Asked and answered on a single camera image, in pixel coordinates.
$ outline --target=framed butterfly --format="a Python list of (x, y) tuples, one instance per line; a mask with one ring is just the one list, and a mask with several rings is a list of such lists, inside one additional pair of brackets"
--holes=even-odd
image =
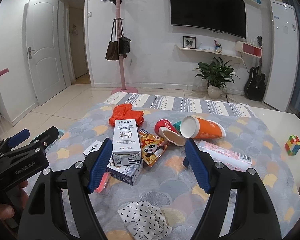
[(182, 36), (182, 47), (185, 49), (196, 49), (196, 37)]

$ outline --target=television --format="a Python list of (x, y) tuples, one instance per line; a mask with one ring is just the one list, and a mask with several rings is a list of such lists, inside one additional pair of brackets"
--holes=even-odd
[(170, 0), (170, 7), (171, 25), (247, 36), (243, 0)]

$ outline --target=butterfly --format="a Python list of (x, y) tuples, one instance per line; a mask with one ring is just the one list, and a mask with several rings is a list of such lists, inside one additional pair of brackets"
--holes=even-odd
[(186, 40), (186, 43), (187, 43), (187, 46), (192, 46), (192, 43), (193, 43), (194, 41), (188, 41), (188, 40)]

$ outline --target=red plastic bag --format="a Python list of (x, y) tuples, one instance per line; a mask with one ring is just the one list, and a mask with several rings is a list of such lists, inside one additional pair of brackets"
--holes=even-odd
[(143, 124), (143, 112), (132, 110), (132, 104), (121, 104), (112, 111), (109, 124), (114, 127), (115, 120), (136, 119), (137, 126)]

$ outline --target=stacked milk box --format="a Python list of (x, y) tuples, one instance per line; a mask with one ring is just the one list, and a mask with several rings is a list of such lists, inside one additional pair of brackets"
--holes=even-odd
[[(136, 120), (116, 120), (112, 143), (112, 158), (106, 172), (110, 172), (111, 176), (118, 180), (133, 185), (143, 167)], [(101, 145), (102, 142), (95, 141), (84, 154), (97, 151)]]

